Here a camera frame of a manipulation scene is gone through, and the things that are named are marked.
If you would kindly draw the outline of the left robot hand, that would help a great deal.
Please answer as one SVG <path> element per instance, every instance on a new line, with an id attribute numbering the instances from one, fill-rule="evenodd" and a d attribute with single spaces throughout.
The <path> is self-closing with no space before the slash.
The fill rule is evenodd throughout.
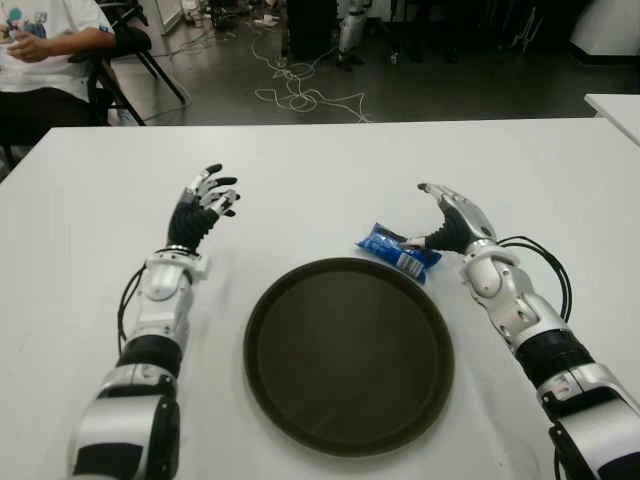
<path id="1" fill-rule="evenodd" d="M 223 165 L 205 167 L 182 190 L 172 212 L 166 247 L 196 253 L 201 241 L 223 217 L 234 217 L 240 199 L 234 189 L 237 177 L 220 176 Z"/>

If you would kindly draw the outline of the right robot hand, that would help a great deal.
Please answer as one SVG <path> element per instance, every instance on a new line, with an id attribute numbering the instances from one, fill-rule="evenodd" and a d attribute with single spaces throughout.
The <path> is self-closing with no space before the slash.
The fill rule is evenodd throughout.
<path id="1" fill-rule="evenodd" d="M 476 242 L 497 243 L 490 221 L 470 199 L 445 185 L 424 182 L 417 188 L 436 200 L 444 223 L 431 234 L 407 238 L 400 243 L 403 248 L 465 254 Z"/>

